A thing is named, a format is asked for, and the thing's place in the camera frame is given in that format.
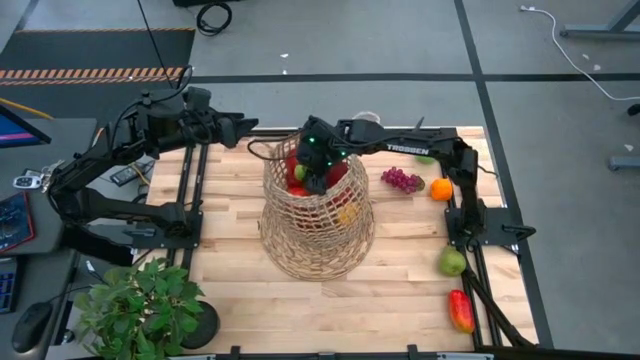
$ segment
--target green apple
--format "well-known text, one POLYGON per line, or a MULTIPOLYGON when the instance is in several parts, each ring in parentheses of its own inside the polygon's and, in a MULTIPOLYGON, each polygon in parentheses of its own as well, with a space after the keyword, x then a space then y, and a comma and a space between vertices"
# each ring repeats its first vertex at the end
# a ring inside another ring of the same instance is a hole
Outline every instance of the green apple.
POLYGON ((293 170, 293 175, 296 177, 296 180, 302 181, 304 176, 307 174, 307 167, 304 165, 296 165, 296 168, 293 170))
POLYGON ((416 160, 418 160, 418 162, 421 162, 425 165, 430 165, 433 164, 434 162, 436 162, 436 159, 430 157, 430 156, 416 156, 416 160))
POLYGON ((464 255, 458 252, 453 246, 447 246, 440 254, 438 262, 440 272, 447 276, 458 276, 467 267, 464 255))

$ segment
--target floor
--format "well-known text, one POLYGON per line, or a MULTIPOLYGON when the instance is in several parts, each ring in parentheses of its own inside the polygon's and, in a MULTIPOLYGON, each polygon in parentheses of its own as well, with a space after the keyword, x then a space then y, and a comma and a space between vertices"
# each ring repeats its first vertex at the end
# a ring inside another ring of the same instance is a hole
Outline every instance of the floor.
MULTIPOLYGON (((626 2, 527 0, 526 5, 550 11, 559 24, 605 23, 626 2)), ((194 24, 192 13, 168 0, 142 3, 152 27, 194 24)), ((379 113, 385 125, 411 125, 421 116, 430 125, 487 125, 493 114, 523 218, 538 229, 530 247, 555 347, 640 353, 634 301, 640 296, 635 275, 640 172, 606 168, 610 155, 640 155, 640 118, 624 113, 631 103, 610 101, 584 81, 489 81, 488 112, 487 99, 468 78, 387 80, 399 74, 468 75, 480 68, 484 74, 573 74, 551 42, 550 20, 519 12, 522 4, 244 0, 231 3, 233 23, 223 34, 196 35, 191 63, 198 86, 213 91, 213 107, 260 117, 261 126, 299 125, 311 113, 335 120, 361 110, 379 113), (477 49, 475 69, 458 18, 460 4, 477 49), (368 81, 259 76, 285 71, 368 81)), ((28 6, 33 12, 24 22, 27 29, 144 26, 132 0, 5 1, 0 48, 28 6)), ((218 14, 210 16, 215 22, 218 14)), ((590 72, 638 78, 640 43, 559 41, 590 72)), ((603 86, 620 97, 640 95, 637 81, 603 86)), ((56 354, 50 358, 65 357, 56 354)))

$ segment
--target computer mouse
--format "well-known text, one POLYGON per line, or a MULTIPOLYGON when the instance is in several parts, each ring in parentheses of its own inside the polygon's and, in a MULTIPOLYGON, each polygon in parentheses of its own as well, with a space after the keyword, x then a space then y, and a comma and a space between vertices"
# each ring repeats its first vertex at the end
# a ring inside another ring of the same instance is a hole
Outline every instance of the computer mouse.
POLYGON ((11 344, 19 353, 25 353, 40 341, 42 333, 47 327, 53 306, 48 302, 35 303, 22 314, 15 328, 11 344))

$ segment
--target orange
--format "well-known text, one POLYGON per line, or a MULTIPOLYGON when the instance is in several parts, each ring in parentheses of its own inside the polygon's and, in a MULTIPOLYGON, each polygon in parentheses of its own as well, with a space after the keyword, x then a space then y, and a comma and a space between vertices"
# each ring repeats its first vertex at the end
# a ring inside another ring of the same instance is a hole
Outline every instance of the orange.
POLYGON ((348 226, 353 224, 358 216, 358 207, 355 204, 347 204, 338 209, 338 222, 348 226))
POLYGON ((431 183, 431 198, 438 201, 449 201, 453 196, 453 185, 449 179, 435 179, 431 183))

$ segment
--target potted plant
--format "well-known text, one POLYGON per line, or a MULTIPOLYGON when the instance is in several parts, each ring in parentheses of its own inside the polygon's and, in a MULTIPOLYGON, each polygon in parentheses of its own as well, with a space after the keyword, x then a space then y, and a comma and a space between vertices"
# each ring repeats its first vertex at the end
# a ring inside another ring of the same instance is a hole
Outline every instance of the potted plant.
POLYGON ((91 346, 83 344, 87 351, 105 359, 162 360, 211 341, 219 329, 215 309, 196 300, 204 293, 186 270, 164 263, 111 269, 104 284, 76 296, 83 310, 78 339, 94 335, 91 346))

